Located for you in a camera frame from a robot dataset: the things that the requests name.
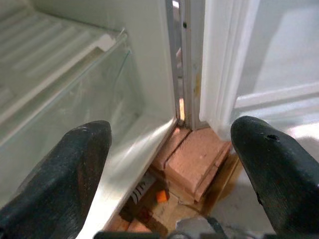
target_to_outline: floor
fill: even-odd
[[[210,215],[222,224],[228,234],[232,234],[232,229],[251,232],[257,236],[274,233],[243,169],[230,194],[215,205]]]

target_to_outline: red brick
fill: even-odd
[[[132,233],[151,233],[152,231],[148,229],[143,223],[134,219],[128,228],[128,232]]]
[[[204,192],[208,188],[209,184],[211,181],[213,181],[216,173],[217,173],[218,168],[213,165],[213,167],[210,169],[204,180],[201,182],[201,184],[198,186],[196,192],[195,192],[195,200],[199,202],[201,196],[203,196]]]
[[[193,131],[168,159],[165,173],[195,194],[224,145],[211,128]]]
[[[225,158],[229,154],[231,147],[232,147],[231,142],[226,143],[225,148],[223,149],[223,155],[218,157],[214,163],[217,168],[219,168],[219,166],[222,164],[222,162],[224,162]]]
[[[165,142],[163,147],[160,149],[156,158],[152,162],[152,166],[154,166],[158,170],[163,171],[165,169],[165,163],[168,160],[168,158],[189,133],[189,129],[177,127],[172,133],[172,135]]]
[[[129,228],[130,223],[120,215],[116,215],[111,222],[104,227],[107,232],[124,232]]]

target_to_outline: refrigerator shelf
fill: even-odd
[[[112,146],[77,238],[92,238],[119,211],[176,124],[145,110],[126,40],[123,34],[109,51],[95,49],[2,125],[0,134],[10,137],[0,147],[0,207],[67,131],[107,120]]]
[[[116,42],[102,28],[28,8],[0,19],[0,124],[93,49]]]

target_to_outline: wooden block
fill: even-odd
[[[182,205],[179,198],[171,193],[167,202],[157,203],[154,200],[156,192],[163,188],[165,188],[164,184],[156,182],[152,195],[144,201],[144,207],[151,210],[152,218],[148,222],[141,220],[139,216],[136,218],[151,229],[152,232],[160,233],[163,238],[166,238],[168,232],[175,230],[175,224],[178,220],[198,216],[198,213],[188,206]]]
[[[120,215],[116,215],[105,228],[106,232],[124,232],[129,228],[130,222],[124,220]]]
[[[194,203],[194,196],[185,191],[185,189],[179,187],[173,181],[169,181],[167,186],[168,190],[178,197],[181,204],[191,205]]]
[[[165,169],[165,163],[180,143],[190,133],[189,129],[177,127],[155,157],[152,165],[158,170]]]
[[[148,229],[143,223],[134,219],[128,228],[128,232],[132,233],[151,233],[152,231]]]
[[[194,194],[225,144],[211,128],[191,132],[166,163],[166,175]]]
[[[231,143],[225,144],[224,148],[222,149],[221,154],[218,156],[218,158],[215,161],[215,165],[213,165],[213,167],[209,170],[209,172],[206,175],[206,177],[204,178],[204,180],[200,183],[200,185],[196,189],[194,197],[195,197],[195,200],[197,202],[200,201],[201,196],[205,193],[209,184],[213,181],[213,179],[217,173],[218,167],[227,158],[227,156],[229,154],[230,147],[231,147]]]
[[[156,192],[165,189],[165,185],[160,181],[156,181],[141,198],[141,200],[135,204],[131,198],[123,206],[120,215],[131,215],[138,221],[143,223],[152,232],[159,233],[163,238],[167,237],[167,228],[158,221],[155,215],[157,206],[165,206],[166,203],[158,204],[156,202]]]

